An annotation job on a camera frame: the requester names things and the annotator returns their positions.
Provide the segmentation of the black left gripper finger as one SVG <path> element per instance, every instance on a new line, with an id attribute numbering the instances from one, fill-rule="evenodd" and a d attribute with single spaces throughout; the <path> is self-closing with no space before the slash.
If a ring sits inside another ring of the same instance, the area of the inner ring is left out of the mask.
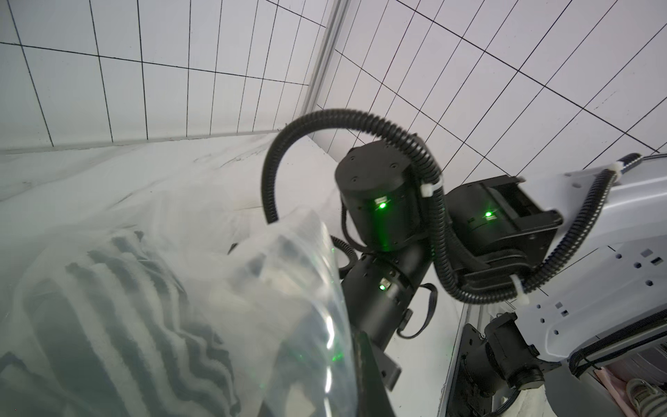
<path id="1" fill-rule="evenodd" d="M 354 330 L 354 369 L 359 417 L 395 417 L 368 335 Z"/>

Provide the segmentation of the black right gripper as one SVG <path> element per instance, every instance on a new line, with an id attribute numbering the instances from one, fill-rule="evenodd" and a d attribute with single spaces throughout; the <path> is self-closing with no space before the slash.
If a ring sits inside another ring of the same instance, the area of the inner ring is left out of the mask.
<path id="1" fill-rule="evenodd" d="M 388 390 L 394 389 L 401 376 L 401 367 L 385 354 L 389 342 L 394 336 L 418 337 L 433 319 L 433 302 L 429 301 L 421 328 L 412 335 L 405 332 L 413 317 L 409 308 L 413 297 L 421 288 L 433 289 L 431 283 L 423 282 L 431 264 L 427 246 L 411 244 L 402 250 L 363 254 L 342 281 L 352 328 L 369 337 L 373 359 Z"/>

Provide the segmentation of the clear plastic vacuum bag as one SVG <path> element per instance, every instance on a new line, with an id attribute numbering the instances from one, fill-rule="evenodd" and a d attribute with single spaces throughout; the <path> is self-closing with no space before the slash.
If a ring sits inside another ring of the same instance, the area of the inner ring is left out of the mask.
<path id="1" fill-rule="evenodd" d="M 357 415 L 325 222 L 252 222 L 197 177 L 2 203 L 2 415 Z"/>

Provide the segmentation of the green white striped towel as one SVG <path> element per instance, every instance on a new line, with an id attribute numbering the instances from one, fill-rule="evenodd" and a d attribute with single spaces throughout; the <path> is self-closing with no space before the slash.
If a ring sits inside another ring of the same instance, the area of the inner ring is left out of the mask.
<path id="1" fill-rule="evenodd" d="M 142 231 L 1 251 L 4 416 L 269 416 Z"/>

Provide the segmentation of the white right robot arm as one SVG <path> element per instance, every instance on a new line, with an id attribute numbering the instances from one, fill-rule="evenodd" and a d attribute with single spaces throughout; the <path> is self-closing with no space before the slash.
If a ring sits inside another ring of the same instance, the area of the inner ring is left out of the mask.
<path id="1" fill-rule="evenodd" d="M 425 287 L 467 306 L 516 301 L 483 330 L 465 325 L 445 397 L 448 416 L 499 416 L 548 373 L 578 380 L 666 341 L 666 157 L 632 153 L 606 166 L 526 180 L 500 175 L 446 190 L 417 135 L 373 114 L 325 109 L 274 139 L 262 169 L 262 205 L 277 222 L 283 156 L 321 130 L 356 130 L 335 171 L 341 224 L 359 239 L 333 242 L 353 330 L 356 416 L 390 416 L 400 367 L 386 355 Z"/>

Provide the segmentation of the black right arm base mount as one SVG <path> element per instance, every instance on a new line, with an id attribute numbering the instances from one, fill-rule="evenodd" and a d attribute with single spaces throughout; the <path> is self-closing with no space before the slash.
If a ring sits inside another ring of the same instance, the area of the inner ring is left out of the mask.
<path id="1" fill-rule="evenodd" d="M 464 361 L 468 379 L 484 398 L 491 401 L 482 416 L 498 416 L 509 406 L 493 407 L 493 397 L 509 389 L 515 401 L 521 391 L 538 389 L 545 383 L 545 374 L 559 363 L 542 361 L 535 346 L 526 343 L 516 324 L 514 313 L 504 313 L 492 319 L 481 332 L 483 344 Z"/>

